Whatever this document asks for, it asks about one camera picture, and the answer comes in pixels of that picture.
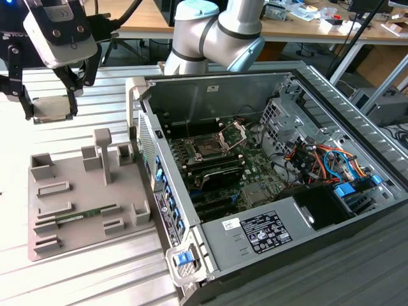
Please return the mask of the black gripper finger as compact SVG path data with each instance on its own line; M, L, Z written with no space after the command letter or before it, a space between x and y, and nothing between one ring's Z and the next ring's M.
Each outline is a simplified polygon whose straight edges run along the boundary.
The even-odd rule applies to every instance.
M62 81L66 88L66 96L69 102L68 117L74 117L78 112L75 93L77 92L79 94L84 86L90 87L94 85L102 52L101 44L97 43L96 46L96 53L82 62L78 73L74 73L69 66L53 69L55 75Z
M9 101L19 102L25 113L25 119L30 120L34 116L34 108L27 89L22 83L22 50L18 45L8 44L6 51L8 76L1 75L1 92Z

